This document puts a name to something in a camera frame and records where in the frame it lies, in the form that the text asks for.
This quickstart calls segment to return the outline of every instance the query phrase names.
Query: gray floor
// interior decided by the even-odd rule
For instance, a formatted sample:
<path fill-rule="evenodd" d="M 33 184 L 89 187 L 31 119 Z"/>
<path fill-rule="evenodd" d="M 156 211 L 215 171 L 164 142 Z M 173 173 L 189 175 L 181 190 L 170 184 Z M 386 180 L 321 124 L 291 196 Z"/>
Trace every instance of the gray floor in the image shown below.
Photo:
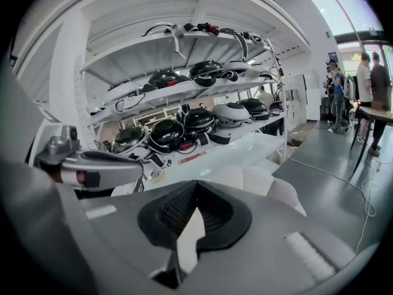
<path fill-rule="evenodd" d="M 356 143 L 350 151 L 353 129 L 345 134 L 334 134 L 326 128 L 327 123 L 318 122 L 291 158 L 348 180 L 361 145 Z M 379 145 L 382 151 L 378 160 L 393 162 L 393 128 L 386 127 Z M 393 164 L 382 165 L 377 172 L 379 163 L 370 159 L 365 152 L 355 175 L 349 180 L 361 188 L 362 181 L 372 177 L 372 168 L 375 170 L 373 183 L 364 183 L 364 189 L 367 196 L 371 189 L 376 216 L 368 218 L 358 251 L 380 241 L 393 217 Z M 274 176 L 290 182 L 296 188 L 310 220 L 324 226 L 355 250 L 366 217 L 365 201 L 359 190 L 333 176 L 291 160 L 287 160 Z"/>

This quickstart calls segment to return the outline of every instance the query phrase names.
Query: white helmet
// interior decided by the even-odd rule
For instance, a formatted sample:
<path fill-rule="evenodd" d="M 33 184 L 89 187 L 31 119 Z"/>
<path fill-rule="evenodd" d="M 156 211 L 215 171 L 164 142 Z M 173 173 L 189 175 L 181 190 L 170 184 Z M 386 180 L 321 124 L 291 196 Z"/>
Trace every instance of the white helmet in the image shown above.
<path fill-rule="evenodd" d="M 270 69 L 267 66 L 265 66 L 262 62 L 253 63 L 251 66 L 252 69 L 259 71 L 259 76 L 261 76 L 262 74 L 263 75 L 270 74 Z"/>
<path fill-rule="evenodd" d="M 218 104 L 211 109 L 221 127 L 240 127 L 251 122 L 249 112 L 238 103 Z"/>
<path fill-rule="evenodd" d="M 243 61 L 229 61 L 224 64 L 224 72 L 233 71 L 239 74 L 239 77 L 259 77 L 259 70 L 254 69 L 249 63 Z"/>

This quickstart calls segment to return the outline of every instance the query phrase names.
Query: helmet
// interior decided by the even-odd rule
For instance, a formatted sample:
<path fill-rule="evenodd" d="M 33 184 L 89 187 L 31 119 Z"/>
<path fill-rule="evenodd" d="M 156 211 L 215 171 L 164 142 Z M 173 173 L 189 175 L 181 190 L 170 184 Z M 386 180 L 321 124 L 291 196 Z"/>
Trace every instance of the helmet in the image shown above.
<path fill-rule="evenodd" d="M 141 159 L 149 153 L 146 148 L 148 136 L 146 127 L 124 129 L 115 135 L 112 152 L 132 159 Z"/>
<path fill-rule="evenodd" d="M 239 127 L 250 120 L 250 114 L 238 103 L 218 104 L 211 109 L 221 127 Z"/>
<path fill-rule="evenodd" d="M 193 65 L 189 77 L 198 85 L 209 87 L 216 83 L 216 78 L 221 76 L 223 69 L 220 63 L 206 60 Z"/>
<path fill-rule="evenodd" d="M 238 103 L 248 110 L 252 120 L 269 119 L 269 109 L 261 100 L 258 100 L 257 98 L 246 98 L 245 100 L 239 100 Z"/>
<path fill-rule="evenodd" d="M 241 77 L 259 77 L 260 74 L 257 69 L 243 61 L 229 61 L 224 64 L 224 71 L 236 72 Z"/>
<path fill-rule="evenodd" d="M 184 136 L 184 127 L 174 119 L 155 124 L 149 138 L 149 147 L 158 153 L 169 154 L 177 150 Z"/>
<path fill-rule="evenodd" d="M 194 80 L 199 76 L 219 77 L 224 67 L 214 60 L 206 60 L 195 64 L 189 72 L 189 77 Z"/>
<path fill-rule="evenodd" d="M 273 77 L 270 75 L 270 69 L 266 67 L 263 63 L 254 63 L 251 65 L 252 69 L 258 70 L 259 71 L 259 76 L 262 77 L 267 77 L 269 79 L 273 79 Z"/>
<path fill-rule="evenodd" d="M 189 81 L 190 79 L 186 76 L 180 76 L 173 70 L 161 70 L 154 73 L 148 83 L 150 85 L 156 86 L 158 89 L 163 89 L 164 87 L 174 86 L 177 83 Z"/>
<path fill-rule="evenodd" d="M 191 109 L 184 117 L 184 127 L 188 133 L 210 132 L 214 126 L 214 116 L 206 108 Z"/>

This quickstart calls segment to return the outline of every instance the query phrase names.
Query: jeans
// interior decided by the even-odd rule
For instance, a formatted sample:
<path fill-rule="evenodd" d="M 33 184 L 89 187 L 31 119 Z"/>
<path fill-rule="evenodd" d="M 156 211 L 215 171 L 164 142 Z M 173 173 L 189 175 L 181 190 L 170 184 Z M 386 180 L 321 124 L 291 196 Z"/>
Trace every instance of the jeans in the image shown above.
<path fill-rule="evenodd" d="M 343 106 L 344 106 L 344 95 L 342 93 L 334 93 L 334 99 L 332 104 L 332 114 L 336 117 L 336 122 L 332 127 L 332 130 L 337 132 L 340 127 L 347 127 L 348 121 L 343 119 Z"/>

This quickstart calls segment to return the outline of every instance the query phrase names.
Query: person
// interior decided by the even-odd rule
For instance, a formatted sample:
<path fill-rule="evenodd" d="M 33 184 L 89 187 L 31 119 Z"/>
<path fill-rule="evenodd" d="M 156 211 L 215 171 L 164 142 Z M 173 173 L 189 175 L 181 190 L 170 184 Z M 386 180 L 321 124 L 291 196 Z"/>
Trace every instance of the person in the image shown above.
<path fill-rule="evenodd" d="M 272 94 L 265 91 L 265 87 L 263 85 L 260 86 L 259 94 L 257 98 L 265 104 L 265 106 L 270 109 L 270 105 L 273 104 L 274 98 Z"/>
<path fill-rule="evenodd" d="M 333 103 L 332 103 L 332 114 L 336 117 L 335 124 L 332 128 L 329 128 L 329 132 L 337 133 L 340 131 L 340 128 L 344 131 L 348 130 L 349 122 L 343 119 L 343 105 L 344 105 L 344 76 L 338 70 L 338 63 L 335 60 L 329 61 L 330 70 L 332 72 L 332 77 L 334 81 L 334 94 L 333 94 Z"/>
<path fill-rule="evenodd" d="M 357 67 L 357 88 L 359 90 L 359 100 L 362 107 L 371 107 L 373 100 L 371 92 L 371 78 L 370 78 L 370 55 L 367 52 L 362 52 L 361 62 Z M 364 143 L 364 138 L 367 131 L 368 119 L 363 118 L 360 121 L 360 129 L 356 141 Z"/>
<path fill-rule="evenodd" d="M 390 110 L 389 95 L 391 92 L 391 82 L 387 69 L 380 64 L 379 54 L 377 52 L 373 52 L 373 63 L 374 67 L 370 74 L 373 91 L 373 105 L 378 104 L 383 110 L 388 111 Z M 381 150 L 381 147 L 378 143 L 383 135 L 385 126 L 385 121 L 375 120 L 373 143 L 368 149 L 368 153 L 372 156 L 378 157 L 380 154 L 379 151 Z"/>

